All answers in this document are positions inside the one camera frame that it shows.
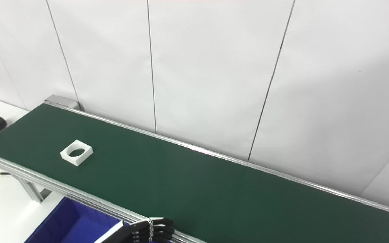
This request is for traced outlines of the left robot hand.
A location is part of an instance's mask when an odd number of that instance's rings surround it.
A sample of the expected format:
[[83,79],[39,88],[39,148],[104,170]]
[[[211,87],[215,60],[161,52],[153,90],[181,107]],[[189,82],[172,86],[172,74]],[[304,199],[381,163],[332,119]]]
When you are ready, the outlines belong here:
[[130,224],[117,223],[100,236],[96,243],[168,243],[175,229],[165,217],[149,217]]

